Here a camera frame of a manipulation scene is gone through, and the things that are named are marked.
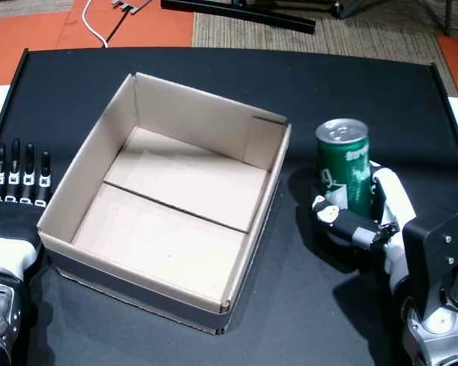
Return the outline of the left white-black robot hand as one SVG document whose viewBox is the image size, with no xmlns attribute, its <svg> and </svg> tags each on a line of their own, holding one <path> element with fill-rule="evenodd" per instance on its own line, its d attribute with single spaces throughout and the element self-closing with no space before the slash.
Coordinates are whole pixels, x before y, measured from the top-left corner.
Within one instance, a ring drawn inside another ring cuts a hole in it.
<svg viewBox="0 0 458 366">
<path fill-rule="evenodd" d="M 37 268 L 41 242 L 37 223 L 53 193 L 51 154 L 32 142 L 0 144 L 0 273 L 27 282 Z"/>
</svg>

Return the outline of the right white-black robot hand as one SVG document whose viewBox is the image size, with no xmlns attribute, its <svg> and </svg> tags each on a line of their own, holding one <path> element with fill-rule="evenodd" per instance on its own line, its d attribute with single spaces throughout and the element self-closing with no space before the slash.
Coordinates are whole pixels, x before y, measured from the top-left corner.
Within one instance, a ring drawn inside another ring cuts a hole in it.
<svg viewBox="0 0 458 366">
<path fill-rule="evenodd" d="M 373 203 L 378 207 L 376 219 L 341 208 L 320 194 L 315 196 L 310 212 L 332 242 L 365 251 L 382 251 L 389 288 L 395 293 L 408 277 L 403 229 L 416 213 L 394 171 L 376 162 L 370 163 L 370 169 Z"/>
</svg>

